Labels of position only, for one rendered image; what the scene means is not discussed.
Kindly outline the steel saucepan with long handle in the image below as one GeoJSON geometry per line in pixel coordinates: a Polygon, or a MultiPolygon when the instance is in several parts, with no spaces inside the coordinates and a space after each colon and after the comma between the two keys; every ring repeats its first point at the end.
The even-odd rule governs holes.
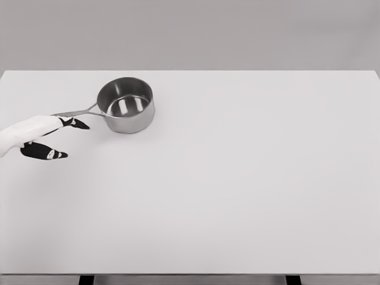
{"type": "Polygon", "coordinates": [[[121,77],[105,84],[96,103],[84,110],[58,113],[62,117],[79,115],[101,116],[109,129],[121,134],[134,134],[146,129],[153,121],[153,91],[145,81],[121,77]]]}

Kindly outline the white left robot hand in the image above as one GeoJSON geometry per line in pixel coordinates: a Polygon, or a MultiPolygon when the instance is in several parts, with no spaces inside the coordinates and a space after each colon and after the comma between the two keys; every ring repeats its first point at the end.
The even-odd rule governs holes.
{"type": "Polygon", "coordinates": [[[68,154],[35,141],[67,126],[90,129],[86,123],[72,116],[38,115],[13,125],[11,132],[18,140],[23,156],[38,160],[56,160],[67,158],[68,154]]]}

